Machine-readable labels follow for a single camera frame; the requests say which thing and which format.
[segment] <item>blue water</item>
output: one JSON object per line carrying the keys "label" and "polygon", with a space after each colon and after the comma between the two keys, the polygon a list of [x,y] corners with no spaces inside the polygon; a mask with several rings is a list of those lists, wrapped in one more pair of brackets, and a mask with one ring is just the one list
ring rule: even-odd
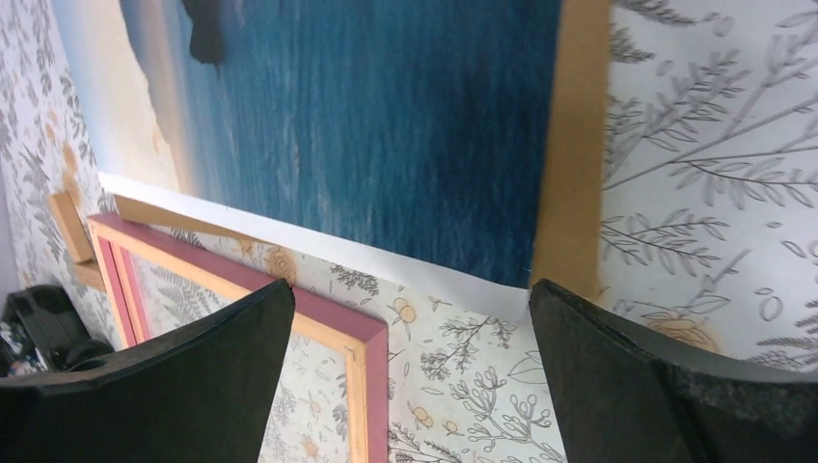
{"label": "blue water", "polygon": [[[138,1],[123,12],[161,125]],[[217,73],[163,2],[199,196],[527,285],[559,2],[241,3],[222,5]]]}

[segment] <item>canvas print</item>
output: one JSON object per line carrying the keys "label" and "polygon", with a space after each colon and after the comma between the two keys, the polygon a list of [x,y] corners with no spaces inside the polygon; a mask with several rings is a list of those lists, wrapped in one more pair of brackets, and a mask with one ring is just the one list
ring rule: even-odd
{"label": "canvas print", "polygon": [[[528,285],[559,2],[97,3],[104,38],[55,11],[72,71],[123,76],[75,79],[102,172]],[[138,150],[104,148],[114,110]]]}

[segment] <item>floral wallpaper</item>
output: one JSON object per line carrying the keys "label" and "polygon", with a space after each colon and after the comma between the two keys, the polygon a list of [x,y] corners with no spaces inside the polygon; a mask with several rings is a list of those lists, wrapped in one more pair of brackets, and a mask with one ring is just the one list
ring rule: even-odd
{"label": "floral wallpaper", "polygon": [[[597,302],[705,349],[811,371],[818,5],[753,2],[612,1]],[[114,208],[50,4],[4,2],[0,40],[0,166],[20,284],[64,286],[110,339],[107,299],[77,282],[45,205],[68,190],[82,216]],[[565,461],[530,325],[278,246],[163,231],[389,324],[391,461]],[[157,332],[228,302],[137,266]],[[259,460],[347,461],[342,358],[298,337],[287,356]]]}
{"label": "floral wallpaper", "polygon": [[818,2],[613,0],[599,303],[818,366]]}

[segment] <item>black foam pad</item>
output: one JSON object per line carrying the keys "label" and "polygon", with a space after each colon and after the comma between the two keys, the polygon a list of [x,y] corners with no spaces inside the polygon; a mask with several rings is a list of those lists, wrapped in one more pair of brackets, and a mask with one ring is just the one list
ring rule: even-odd
{"label": "black foam pad", "polygon": [[0,461],[257,461],[294,310],[279,281],[80,371],[0,379]]}
{"label": "black foam pad", "polygon": [[818,375],[698,349],[548,281],[530,309],[568,461],[818,461]]}

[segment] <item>wooden picture frame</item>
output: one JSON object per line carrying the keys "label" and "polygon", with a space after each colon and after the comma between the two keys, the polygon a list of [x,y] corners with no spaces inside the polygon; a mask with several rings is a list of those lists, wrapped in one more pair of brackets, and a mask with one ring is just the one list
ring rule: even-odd
{"label": "wooden picture frame", "polygon": [[[276,280],[114,213],[90,217],[88,226],[118,334],[128,347],[150,339],[131,256],[232,300]],[[387,325],[304,289],[292,290],[296,310],[292,332],[320,342],[345,359],[350,461],[387,461]]]}

